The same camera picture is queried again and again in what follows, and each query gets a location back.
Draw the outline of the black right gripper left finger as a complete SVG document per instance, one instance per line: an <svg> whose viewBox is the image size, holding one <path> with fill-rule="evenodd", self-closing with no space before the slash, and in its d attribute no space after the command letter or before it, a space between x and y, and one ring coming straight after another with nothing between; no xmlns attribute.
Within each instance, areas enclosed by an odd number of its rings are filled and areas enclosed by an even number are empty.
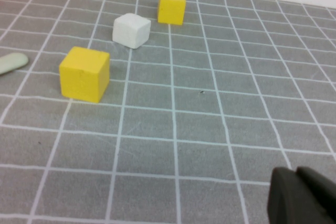
<svg viewBox="0 0 336 224"><path fill-rule="evenodd" d="M267 213L270 223L323 223L321 208L311 191L285 167L272 171Z"/></svg>

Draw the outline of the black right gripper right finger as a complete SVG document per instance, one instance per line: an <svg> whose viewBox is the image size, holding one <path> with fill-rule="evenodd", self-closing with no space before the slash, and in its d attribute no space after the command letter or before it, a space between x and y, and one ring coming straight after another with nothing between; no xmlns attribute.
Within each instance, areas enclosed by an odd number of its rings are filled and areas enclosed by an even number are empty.
<svg viewBox="0 0 336 224"><path fill-rule="evenodd" d="M310 167L298 167L296 173L335 223L335 183Z"/></svg>

